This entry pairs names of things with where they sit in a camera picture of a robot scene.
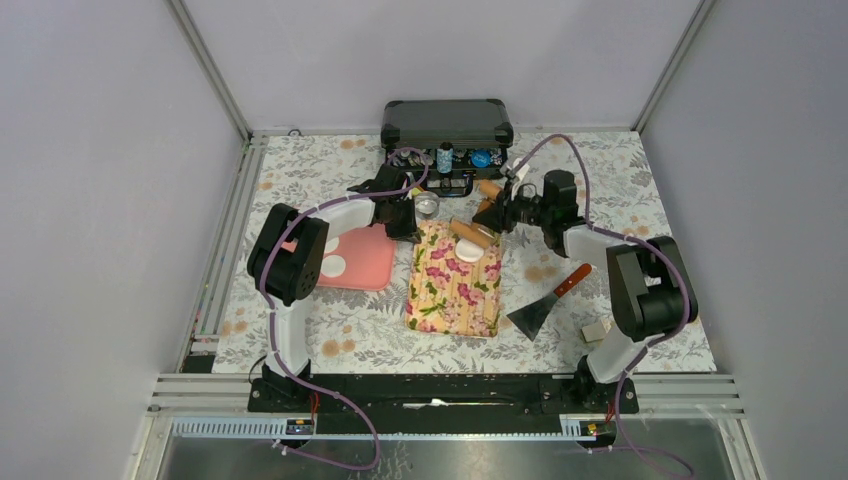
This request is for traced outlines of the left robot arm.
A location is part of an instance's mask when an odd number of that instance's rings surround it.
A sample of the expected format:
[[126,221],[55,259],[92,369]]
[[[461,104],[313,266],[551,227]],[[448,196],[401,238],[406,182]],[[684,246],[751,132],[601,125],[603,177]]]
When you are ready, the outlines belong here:
[[288,411],[309,401],[310,391],[342,400],[336,391],[301,377],[309,364],[306,320],[314,308],[326,243],[350,231],[380,224],[396,241],[419,243],[409,192],[427,177],[412,181],[404,171],[384,164],[376,176],[343,195],[299,210],[279,203],[272,207],[251,251],[246,270],[269,308],[266,382],[272,398]]

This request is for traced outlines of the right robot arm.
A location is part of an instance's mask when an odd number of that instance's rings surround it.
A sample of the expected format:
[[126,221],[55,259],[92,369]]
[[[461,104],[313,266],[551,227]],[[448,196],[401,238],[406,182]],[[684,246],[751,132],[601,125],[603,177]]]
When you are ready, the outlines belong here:
[[570,387],[579,407],[597,412],[648,348],[696,319],[697,298],[673,238],[641,240],[590,225],[578,212],[578,189],[568,171],[547,172],[541,193],[532,196],[517,180],[509,172],[502,187],[481,181],[485,200],[472,221],[494,233],[536,226],[557,255],[606,272],[613,325],[600,346],[580,359]]

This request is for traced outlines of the white dough ball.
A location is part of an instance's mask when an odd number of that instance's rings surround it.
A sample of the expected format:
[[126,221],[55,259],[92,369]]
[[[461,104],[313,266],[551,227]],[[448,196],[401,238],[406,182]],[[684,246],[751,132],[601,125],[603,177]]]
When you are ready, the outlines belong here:
[[479,262],[485,254],[485,249],[467,240],[460,239],[455,246],[455,256],[466,263]]

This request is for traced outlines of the floral yellow tray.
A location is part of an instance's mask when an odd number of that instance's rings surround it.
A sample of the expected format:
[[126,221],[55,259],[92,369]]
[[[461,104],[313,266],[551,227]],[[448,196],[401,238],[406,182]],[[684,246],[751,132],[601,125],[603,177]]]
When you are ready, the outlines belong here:
[[404,323],[415,331],[471,337],[498,334],[503,252],[499,238],[478,260],[457,255],[461,237],[446,221],[419,224]]

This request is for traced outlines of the wooden double-ended rolling pin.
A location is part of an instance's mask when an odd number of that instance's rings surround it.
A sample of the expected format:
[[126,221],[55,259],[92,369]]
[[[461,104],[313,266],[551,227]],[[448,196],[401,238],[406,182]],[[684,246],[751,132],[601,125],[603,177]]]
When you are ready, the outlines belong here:
[[487,226],[484,221],[488,220],[494,212],[496,201],[498,196],[503,192],[503,189],[491,180],[481,180],[478,185],[478,191],[482,194],[483,199],[479,203],[475,214],[467,222],[452,219],[449,223],[449,229],[460,240],[465,240],[476,247],[486,250],[495,243],[497,233],[494,232],[492,227]]

